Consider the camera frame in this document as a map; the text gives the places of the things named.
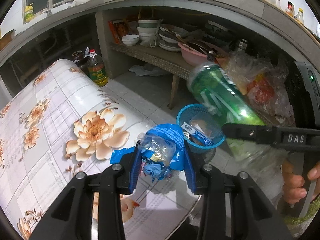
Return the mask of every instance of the green moss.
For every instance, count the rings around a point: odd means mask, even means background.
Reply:
[[[320,208],[320,197],[318,197],[315,201],[313,201],[310,204],[310,206],[308,208],[308,212],[307,212],[305,217],[303,217],[303,218],[294,218],[294,217],[291,217],[291,216],[286,216],[284,218],[284,222],[287,225],[300,225],[303,222],[305,222],[308,219],[310,219],[311,217],[313,217],[316,214],[316,212],[319,210],[319,208]]]

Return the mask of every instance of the pink bowl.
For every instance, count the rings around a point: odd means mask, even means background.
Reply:
[[[225,56],[225,57],[217,58],[218,63],[220,65],[223,65],[223,63],[227,60],[228,54],[223,49],[221,49],[213,44],[210,44],[208,42],[204,42],[204,43],[206,43],[210,48],[216,49],[219,54],[222,54]],[[197,67],[200,64],[208,61],[206,55],[204,55],[200,52],[191,50],[191,49],[187,48],[185,45],[181,44],[180,42],[178,43],[178,45],[181,48],[181,54],[182,54],[183,59],[187,63],[189,63],[191,66]]]

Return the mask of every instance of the toothpaste box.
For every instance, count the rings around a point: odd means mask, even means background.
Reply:
[[[211,140],[207,136],[205,136],[203,133],[200,133],[190,124],[184,122],[181,127],[205,146],[209,146],[211,144]]]

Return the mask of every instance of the faucet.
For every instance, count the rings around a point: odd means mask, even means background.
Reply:
[[[51,9],[49,9],[49,1],[50,0],[47,0],[47,16],[51,16],[52,15]]]

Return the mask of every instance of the floral tablecloth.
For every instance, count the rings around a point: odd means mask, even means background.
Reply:
[[[155,125],[115,101],[71,61],[60,59],[0,111],[0,205],[28,239],[50,204],[79,171],[102,172],[115,148],[135,145]],[[95,196],[92,239],[97,239]],[[121,200],[126,239],[163,240],[197,201],[184,172],[152,183],[141,175]]]

